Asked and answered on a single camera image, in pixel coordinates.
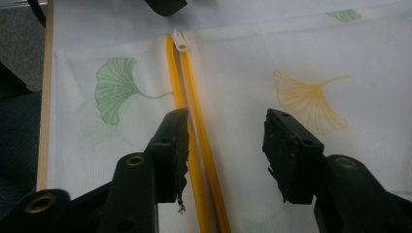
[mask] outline ginkgo leaf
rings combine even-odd
[[[337,12],[330,12],[326,14],[330,17],[335,17],[339,21],[344,21],[344,22],[361,19],[361,13],[358,13],[355,10],[337,11]]]
[[[311,132],[325,135],[346,127],[347,122],[329,105],[323,86],[350,76],[337,77],[318,85],[295,80],[285,71],[275,71],[276,93],[279,103],[292,116],[299,119]]]
[[[130,95],[141,94],[157,99],[172,94],[167,92],[152,97],[142,93],[133,81],[132,70],[136,63],[134,58],[111,58],[98,69],[94,98],[104,122],[111,125],[119,123],[119,108]]]

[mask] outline yellow fabric strip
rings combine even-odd
[[[185,108],[185,98],[183,95],[183,90],[180,85],[179,73],[176,67],[176,60],[174,54],[174,42],[170,35],[167,36],[166,42],[166,55],[169,64],[170,80],[172,83],[173,93],[175,97],[176,108]],[[191,124],[189,124],[189,172],[191,179],[191,186],[193,188],[194,201],[196,203],[197,217],[199,219],[199,226],[202,233],[210,233],[211,221],[208,215],[208,207],[206,203],[206,192],[205,185],[202,181],[202,176],[200,172],[200,165],[198,161],[198,156],[196,154],[196,146],[194,143],[194,133]]]
[[[195,127],[198,132],[198,139],[200,142],[200,151],[206,168],[206,177],[209,180],[211,186],[212,201],[214,202],[216,208],[220,229],[222,232],[228,233],[230,232],[230,225],[224,207],[221,186],[219,185],[213,154],[209,146],[209,139],[207,137],[203,116],[200,110],[200,103],[197,96],[196,85],[194,83],[193,72],[191,71],[189,53],[187,51],[184,51],[182,55],[183,66],[186,75],[186,82],[189,89],[189,99],[194,114]]]

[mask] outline zipper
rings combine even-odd
[[[184,97],[184,91],[181,86],[181,76],[180,72],[178,72],[178,66],[176,63],[176,54],[175,54],[175,43],[174,39],[168,35],[166,40],[166,56],[167,62],[169,65],[169,74],[170,80],[172,83],[174,98],[175,98],[175,105],[177,109],[186,108],[187,101]],[[191,120],[189,119],[188,125],[189,131],[189,157],[188,157],[188,165],[189,165],[189,173],[190,173],[190,180],[191,186],[193,189],[194,195],[194,202],[196,204],[197,210],[197,218],[199,221],[200,231],[202,233],[212,232],[211,226],[212,221],[208,212],[208,205],[206,202],[206,191],[205,191],[205,184],[202,179],[200,163],[198,160],[198,154],[196,152],[196,145],[194,141],[194,130],[191,124]]]
[[[185,40],[184,35],[180,33],[179,31],[177,31],[176,29],[173,31],[172,35],[168,36],[168,43],[169,43],[169,39],[172,40],[173,44],[175,45],[176,50],[178,51],[176,54],[174,52],[175,50],[172,50],[173,55],[174,55],[173,56],[174,64],[175,64],[174,70],[176,72],[175,79],[178,79],[177,81],[172,81],[172,83],[176,83],[176,82],[181,83],[180,91],[182,91],[181,93],[185,95],[183,96],[183,98],[186,99],[186,103],[187,103],[189,113],[190,113],[191,123],[193,124],[193,127],[191,127],[191,132],[196,133],[196,134],[190,134],[190,135],[192,135],[191,138],[193,139],[193,146],[194,146],[194,139],[197,139],[197,142],[199,145],[198,147],[199,153],[203,160],[204,168],[206,171],[206,178],[208,181],[208,185],[210,186],[210,192],[212,194],[212,203],[214,205],[215,214],[218,218],[219,228],[221,232],[229,233],[231,231],[230,231],[230,226],[228,223],[226,210],[224,207],[221,187],[219,185],[219,179],[218,179],[218,175],[216,172],[215,162],[214,162],[212,150],[210,148],[209,139],[208,139],[207,132],[206,132],[206,127],[204,124],[203,114],[201,113],[200,102],[199,102],[199,98],[198,98],[197,91],[196,91],[196,85],[194,82],[193,72],[191,70],[190,57],[189,57],[189,45],[187,41]],[[180,73],[178,73],[179,69],[177,67],[175,57],[177,59],[180,59],[180,63],[182,64],[182,69]],[[196,172],[198,172],[199,175],[201,176],[200,167],[196,167],[196,170],[198,170]],[[201,212],[202,210],[207,211],[207,209],[204,209],[204,207],[200,203],[197,204],[198,199],[205,200],[204,198],[206,196],[204,195],[204,193],[203,193],[204,195],[203,197],[198,196],[198,198],[196,197],[196,193],[194,194],[195,194],[195,200],[196,200],[196,207],[197,208],[200,207],[200,210],[198,209],[198,212],[199,211]],[[199,217],[199,224],[201,225],[201,229],[203,229],[202,223],[200,223],[201,221],[200,219],[201,217]]]

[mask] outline orange ginkgo leaf print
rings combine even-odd
[[[312,133],[325,135],[342,130],[348,124],[329,105],[323,87],[328,83],[347,79],[349,75],[336,77],[317,85],[295,80],[282,70],[275,71],[273,77],[281,106],[299,119]]]

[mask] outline white zipper stopper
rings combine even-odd
[[[177,29],[173,30],[172,38],[178,51],[186,51],[189,49],[188,43],[182,33],[180,33]]]

